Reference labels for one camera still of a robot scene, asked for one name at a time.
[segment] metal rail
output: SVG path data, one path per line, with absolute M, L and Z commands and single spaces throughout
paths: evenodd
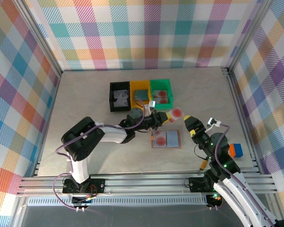
M 250 151 L 250 155 L 252 159 L 255 159 L 257 162 L 259 162 L 258 153 L 256 152 L 256 148 L 255 148 L 255 145 L 253 143 L 253 140 L 252 140 L 249 128 L 248 128 L 247 119 L 245 115 L 243 114 L 244 112 L 243 112 L 243 109 L 242 109 L 242 106 L 239 100 L 239 94 L 235 88 L 235 82 L 233 80 L 233 76 L 234 76 L 233 71 L 229 73 L 227 68 L 222 68 L 222 72 L 223 72 L 223 75 L 226 76 L 227 82 L 229 84 L 230 92 L 233 97 L 235 107 L 237 109 L 239 120 L 243 128 L 244 136 L 245 136 L 246 141 L 248 142 L 248 148 Z M 259 168 L 260 173 L 264 172 L 261 164 L 258 165 L 258 168 Z M 273 194 L 267 193 L 266 199 L 268 201 L 269 210 L 275 214 L 278 220 L 281 220 L 281 219 L 284 220 L 284 209 L 281 205 L 281 200 L 278 194 L 277 193 L 273 193 Z
M 242 172 L 255 193 L 276 193 L 276 187 L 271 175 L 261 175 L 257 167 L 242 168 Z M 189 177 L 202 177 L 199 172 L 183 173 L 135 173 L 91 175 L 93 179 L 104 178 L 105 190 L 103 195 L 111 196 L 150 196 L 150 195 L 192 195 L 184 181 Z M 23 178 L 18 196 L 54 196 L 53 180 L 49 177 Z M 62 179 L 56 182 L 56 191 L 62 196 Z
M 63 197 L 63 202 L 73 205 L 71 198 Z M 205 195 L 178 196 L 97 196 L 90 204 L 92 206 L 166 206 L 166 205 L 206 205 Z M 55 197 L 29 197 L 27 206 L 61 206 Z

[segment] gray object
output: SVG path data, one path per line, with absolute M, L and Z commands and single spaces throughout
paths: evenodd
M 117 101 L 114 102 L 114 107 L 128 106 L 128 101 L 127 101 L 128 95 L 126 93 L 128 92 L 126 91 L 126 92 L 119 93 L 119 97 Z
M 156 136 L 156 139 L 153 141 L 153 148 L 166 148 L 166 132 L 165 131 L 155 131 L 154 136 Z M 163 145 L 157 144 L 157 139 L 160 139 L 160 137 L 163 137 L 165 139 L 165 143 Z
M 167 148 L 178 148 L 179 138 L 178 131 L 166 131 L 166 147 Z
M 128 91 L 127 90 L 117 90 L 117 91 L 114 91 L 114 98 L 115 99 L 118 99 L 120 95 L 122 95 L 122 97 L 125 97 L 125 96 L 128 97 Z
M 129 113 L 129 116 L 132 118 L 138 118 L 143 116 L 143 111 L 140 108 L 133 108 Z
M 140 99 L 142 101 L 147 101 L 148 99 L 148 90 L 135 90 L 134 91 L 135 99 Z
M 28 206 L 22 227 L 242 227 L 228 205 L 97 206 L 84 213 L 59 206 Z

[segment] blue block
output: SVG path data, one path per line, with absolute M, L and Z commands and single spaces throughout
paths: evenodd
M 243 156 L 243 150 L 242 150 L 241 144 L 234 143 L 233 146 L 234 146 L 235 152 L 236 152 L 235 157 L 242 157 Z
M 167 148 L 179 147 L 178 131 L 166 131 L 166 147 Z

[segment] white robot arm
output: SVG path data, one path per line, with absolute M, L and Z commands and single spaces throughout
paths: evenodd
M 80 193 L 87 193 L 85 189 L 90 187 L 87 158 L 99 142 L 127 143 L 135 137 L 134 131 L 156 129 L 166 123 L 168 119 L 168 115 L 164 112 L 153 112 L 141 121 L 141 113 L 132 111 L 119 125 L 109 127 L 103 125 L 103 127 L 93 130 L 86 137 L 70 143 L 89 129 L 101 125 L 86 117 L 65 133 L 62 142 L 68 143 L 65 149 L 71 156 L 72 177 L 78 188 L 82 188 Z M 214 133 L 209 136 L 208 130 L 197 118 L 185 116 L 184 120 L 193 142 L 210 159 L 210 169 L 204 173 L 205 184 L 211 190 L 215 189 L 226 200 L 238 215 L 244 227 L 284 227 L 284 220 L 276 220 L 276 217 L 265 208 L 247 184 L 240 168 L 229 156 L 229 144 L 225 137 L 227 131 L 224 134 Z M 211 119 L 210 124 L 224 126 L 215 119 Z

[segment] plaid wallpaper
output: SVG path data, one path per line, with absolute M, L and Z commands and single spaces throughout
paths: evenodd
M 273 2 L 235 79 L 257 153 L 284 207 L 284 0 Z
M 0 227 L 32 169 L 57 82 L 12 0 L 0 0 Z
M 26 2 L 64 69 L 131 70 L 226 64 L 257 0 Z
M 244 28 L 242 29 L 242 32 L 239 36 L 239 38 L 237 39 L 237 42 L 236 42 L 236 45 L 235 47 L 233 48 L 232 52 L 231 52 L 231 56 L 230 58 L 228 59 L 227 61 L 227 64 L 225 65 L 225 67 L 229 67 L 231 65 L 231 62 L 233 60 L 233 57 L 236 55 L 237 53 L 237 50 L 238 50 L 238 47 L 241 45 L 244 37 L 245 37 L 245 34 L 247 32 L 247 30 L 249 29 L 250 27 L 250 24 L 251 24 L 251 21 L 255 18 L 255 15 L 257 14 L 258 12 L 258 9 L 259 9 L 259 6 L 260 4 L 262 3 L 263 0 L 257 0 L 256 4 L 254 5 L 254 8 L 252 9 L 252 12 L 244 26 Z

